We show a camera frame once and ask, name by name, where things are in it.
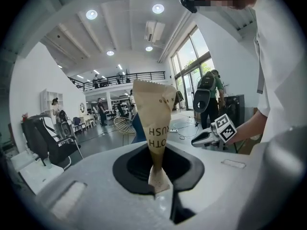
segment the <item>white wall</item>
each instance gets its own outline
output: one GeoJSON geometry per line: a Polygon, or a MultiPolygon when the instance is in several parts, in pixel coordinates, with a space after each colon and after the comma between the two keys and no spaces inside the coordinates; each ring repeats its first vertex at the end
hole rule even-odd
{"type": "Polygon", "coordinates": [[[10,114],[13,135],[20,152],[25,150],[20,124],[22,114],[33,116],[41,113],[39,94],[46,88],[48,91],[63,94],[67,116],[79,116],[79,105],[85,104],[85,95],[57,66],[47,48],[38,43],[26,58],[17,58],[12,73],[10,114]]]}
{"type": "Polygon", "coordinates": [[[67,75],[75,78],[76,75],[81,75],[84,79],[75,78],[77,80],[86,82],[86,79],[92,80],[95,76],[93,70],[97,70],[100,76],[105,77],[116,76],[119,71],[128,70],[128,73],[150,72],[150,71],[165,71],[165,78],[169,79],[170,69],[165,63],[158,63],[156,55],[160,56],[160,50],[153,48],[152,52],[139,51],[119,51],[113,56],[106,54],[99,54],[84,60],[82,63],[76,65],[73,71],[67,72],[67,75]]]}
{"type": "Polygon", "coordinates": [[[238,42],[222,27],[201,14],[197,14],[195,22],[207,43],[221,80],[229,84],[226,87],[227,94],[244,94],[246,119],[250,118],[252,108],[257,107],[259,99],[259,62],[253,46],[256,27],[251,26],[238,42]]]}
{"type": "Polygon", "coordinates": [[[8,127],[10,122],[9,97],[7,97],[0,100],[0,133],[2,134],[2,142],[10,140],[8,127]]]}

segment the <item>brown paper bag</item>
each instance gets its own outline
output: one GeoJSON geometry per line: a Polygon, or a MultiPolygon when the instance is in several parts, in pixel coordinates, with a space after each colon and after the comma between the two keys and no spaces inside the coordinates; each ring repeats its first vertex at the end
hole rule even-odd
{"type": "Polygon", "coordinates": [[[149,184],[159,193],[169,188],[162,161],[176,89],[170,85],[135,80],[133,95],[153,159],[149,184]]]}

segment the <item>black metal railing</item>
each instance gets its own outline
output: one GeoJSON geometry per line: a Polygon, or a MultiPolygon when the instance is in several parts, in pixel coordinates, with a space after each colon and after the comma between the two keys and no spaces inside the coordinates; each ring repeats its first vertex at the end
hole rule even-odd
{"type": "Polygon", "coordinates": [[[104,88],[111,85],[118,85],[124,83],[132,83],[136,79],[145,80],[145,81],[154,81],[154,80],[164,80],[165,71],[152,71],[152,72],[140,72],[127,75],[117,75],[112,77],[107,77],[104,79],[97,79],[90,82],[82,83],[75,79],[69,78],[78,89],[82,91],[88,91],[98,88],[104,88]]]}
{"type": "Polygon", "coordinates": [[[78,81],[76,79],[72,79],[70,77],[68,77],[69,80],[81,91],[84,91],[84,83],[82,83],[81,81],[78,81]]]}

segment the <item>white wire chair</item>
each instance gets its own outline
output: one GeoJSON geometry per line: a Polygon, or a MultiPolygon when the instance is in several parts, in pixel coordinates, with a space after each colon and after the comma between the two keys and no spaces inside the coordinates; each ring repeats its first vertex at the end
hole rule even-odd
{"type": "Polygon", "coordinates": [[[126,117],[116,117],[114,119],[114,125],[119,130],[119,132],[123,134],[123,146],[124,146],[124,136],[128,136],[128,144],[129,144],[129,136],[134,136],[136,134],[136,131],[132,126],[132,120],[126,117]]]}

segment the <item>recessed light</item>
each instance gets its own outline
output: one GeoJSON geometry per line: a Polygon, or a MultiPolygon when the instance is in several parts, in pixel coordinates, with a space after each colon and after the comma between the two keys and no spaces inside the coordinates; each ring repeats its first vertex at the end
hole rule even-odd
{"type": "Polygon", "coordinates": [[[151,47],[151,46],[146,47],[146,51],[152,51],[152,49],[153,49],[153,47],[151,47]]]}
{"type": "Polygon", "coordinates": [[[97,17],[97,12],[95,10],[89,10],[88,12],[86,12],[86,18],[89,20],[93,20],[97,17]]]}
{"type": "Polygon", "coordinates": [[[153,6],[154,13],[162,13],[164,11],[164,6],[162,4],[156,4],[153,6]]]}
{"type": "Polygon", "coordinates": [[[110,51],[107,51],[107,53],[106,53],[108,56],[112,56],[112,55],[114,55],[114,52],[112,51],[112,50],[110,50],[110,51]]]}

